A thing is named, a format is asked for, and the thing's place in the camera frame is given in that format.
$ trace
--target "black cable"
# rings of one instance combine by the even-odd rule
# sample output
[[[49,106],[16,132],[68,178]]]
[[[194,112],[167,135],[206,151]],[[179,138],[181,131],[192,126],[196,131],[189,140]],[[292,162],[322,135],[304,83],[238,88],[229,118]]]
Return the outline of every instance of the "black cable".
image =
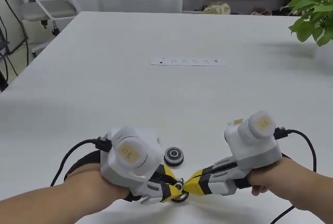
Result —
[[[310,139],[301,131],[294,130],[294,129],[288,129],[286,131],[288,132],[288,134],[290,134],[290,133],[298,134],[306,140],[306,142],[308,143],[308,146],[310,147],[311,153],[312,153],[312,159],[313,159],[313,169],[312,170],[314,172],[317,172],[317,155],[316,155],[316,151],[314,150],[314,147],[313,147]]]
[[[84,144],[87,144],[87,143],[92,143],[95,145],[95,147],[98,149],[98,150],[101,150],[101,151],[104,151],[104,152],[109,152],[112,148],[112,142],[108,139],[105,139],[105,138],[102,138],[102,137],[99,137],[97,139],[88,139],[88,140],[85,140],[85,141],[82,141],[80,143],[78,143],[77,145],[75,145],[73,148],[71,148],[67,154],[64,156],[64,158],[62,159],[61,161],[61,164],[60,164],[60,167],[56,173],[56,176],[54,176],[53,178],[53,181],[51,183],[50,186],[54,186],[54,184],[56,183],[57,179],[59,178],[62,170],[63,170],[63,167],[65,165],[65,162],[66,160],[68,159],[68,157],[75,151],[77,150],[79,147],[81,147],[82,145]]]
[[[61,164],[60,164],[60,167],[59,167],[59,169],[58,169],[58,171],[57,171],[57,173],[56,173],[56,176],[54,176],[53,181],[52,181],[52,183],[51,183],[50,186],[54,186],[54,184],[56,183],[57,179],[59,178],[59,176],[60,176],[60,174],[61,174],[61,172],[62,172],[62,170],[63,170],[63,167],[64,167],[65,162],[66,162],[66,160],[68,159],[68,157],[69,157],[69,156],[70,156],[75,150],[77,150],[79,147],[81,147],[81,146],[83,146],[84,144],[87,144],[87,143],[97,144],[97,140],[95,140],[95,139],[88,139],[88,140],[85,140],[85,141],[82,141],[82,142],[78,143],[78,144],[75,145],[73,148],[71,148],[71,149],[67,152],[67,154],[64,156],[64,158],[62,159]]]
[[[281,218],[283,218],[286,214],[290,213],[292,210],[294,210],[295,207],[294,206],[291,206],[289,207],[287,210],[283,211],[278,217],[276,217],[272,222],[271,224],[275,224],[277,223]]]
[[[278,133],[278,135],[280,135],[281,138],[283,138],[282,136],[286,137],[286,136],[288,136],[291,133],[295,133],[295,134],[298,134],[298,135],[302,136],[306,140],[306,142],[307,142],[307,144],[308,144],[308,146],[309,146],[309,148],[311,150],[311,153],[312,153],[312,160],[313,160],[313,169],[312,170],[314,172],[317,172],[317,155],[316,155],[316,151],[314,150],[314,147],[313,147],[310,139],[304,133],[302,133],[301,131],[298,131],[298,130],[294,130],[294,129],[285,130],[285,129],[280,129],[280,128],[277,128],[275,130],[275,132]],[[294,206],[289,207],[287,210],[283,211],[278,217],[276,217],[271,222],[271,224],[277,223],[281,218],[283,218],[286,214],[288,214],[289,212],[291,212],[294,209],[295,209]]]
[[[9,10],[11,11],[11,13],[14,15],[14,17],[16,18],[16,20],[19,22],[21,28],[22,28],[22,32],[23,32],[23,36],[24,36],[24,40],[25,40],[25,47],[27,49],[27,66],[29,65],[29,45],[28,45],[28,35],[27,32],[25,31],[24,25],[22,23],[22,21],[18,18],[18,16],[16,15],[16,13],[13,11],[11,5],[9,4],[8,0],[4,0],[5,3],[7,4]]]
[[[7,65],[7,61],[6,61],[6,59],[5,59],[5,57],[2,55],[2,54],[0,54],[0,60],[3,60],[4,61],[4,63],[5,63],[5,69],[6,69],[6,82],[8,82],[8,79],[9,79],[9,72],[8,72],[8,65]]]
[[[6,44],[6,47],[8,47],[8,32],[7,32],[7,28],[6,28],[5,24],[4,24],[1,16],[0,16],[0,22],[3,25],[4,29],[5,29],[5,44]],[[15,75],[18,77],[19,75],[17,74],[17,72],[16,72],[16,70],[14,68],[14,65],[11,63],[11,61],[9,59],[9,56],[7,54],[5,54],[5,56],[3,57],[4,61],[6,61],[6,58],[8,59],[8,61],[9,61],[10,65],[11,65],[11,67],[12,67]]]
[[[7,58],[7,60],[9,61],[9,64],[11,65],[11,68],[13,69],[15,75],[18,77],[19,75],[17,74],[15,68],[14,68],[14,65],[11,63],[10,59],[9,59],[9,56],[6,54],[4,59]]]

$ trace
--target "white table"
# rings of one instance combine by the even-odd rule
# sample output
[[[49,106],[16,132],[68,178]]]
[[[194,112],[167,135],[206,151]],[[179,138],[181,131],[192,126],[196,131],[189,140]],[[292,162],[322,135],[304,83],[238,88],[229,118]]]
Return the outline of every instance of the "white table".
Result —
[[[313,41],[290,36],[294,20],[81,13],[0,95],[0,198],[48,186],[74,144],[123,125],[158,129],[163,148],[184,151],[174,172],[188,178],[230,155],[227,122],[261,109],[280,126],[308,134],[318,171],[333,176],[333,72],[312,59]],[[220,57],[227,67],[150,66],[155,56]],[[293,135],[280,144],[311,167],[303,139]],[[77,150],[65,170],[91,150]],[[239,190],[193,196],[183,206],[121,201],[80,223],[267,224],[288,206],[270,193],[255,198]],[[321,222],[295,210],[280,223]]]

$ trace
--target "electrical outlet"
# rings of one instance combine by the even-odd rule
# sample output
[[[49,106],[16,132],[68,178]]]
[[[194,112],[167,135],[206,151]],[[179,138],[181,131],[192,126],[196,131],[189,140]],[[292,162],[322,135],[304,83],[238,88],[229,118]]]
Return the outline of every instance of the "electrical outlet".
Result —
[[[226,64],[218,58],[154,57],[151,59],[150,64],[160,66],[226,66]]]

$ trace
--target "black connector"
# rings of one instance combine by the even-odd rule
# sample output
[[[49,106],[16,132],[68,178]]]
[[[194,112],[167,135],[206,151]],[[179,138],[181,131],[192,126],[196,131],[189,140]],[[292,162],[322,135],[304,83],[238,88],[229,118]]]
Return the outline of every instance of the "black connector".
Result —
[[[101,150],[101,151],[104,151],[104,152],[108,153],[112,149],[112,142],[109,139],[99,137],[99,138],[96,139],[95,147],[98,150]]]
[[[285,127],[279,127],[279,128],[275,129],[274,138],[275,138],[275,140],[280,140],[282,138],[288,137],[289,134],[290,134],[290,131],[286,130]]]

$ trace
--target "yellow label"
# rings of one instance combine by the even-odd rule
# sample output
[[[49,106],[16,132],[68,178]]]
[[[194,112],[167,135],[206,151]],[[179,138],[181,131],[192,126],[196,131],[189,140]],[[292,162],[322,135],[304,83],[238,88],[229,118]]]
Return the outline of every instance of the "yellow label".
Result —
[[[125,142],[118,149],[118,154],[123,157],[129,164],[134,164],[140,159],[140,154],[128,142]]]
[[[243,123],[243,119],[234,120],[234,125],[240,125]]]
[[[257,120],[255,125],[259,130],[265,131],[272,125],[272,121],[267,115],[264,115]]]

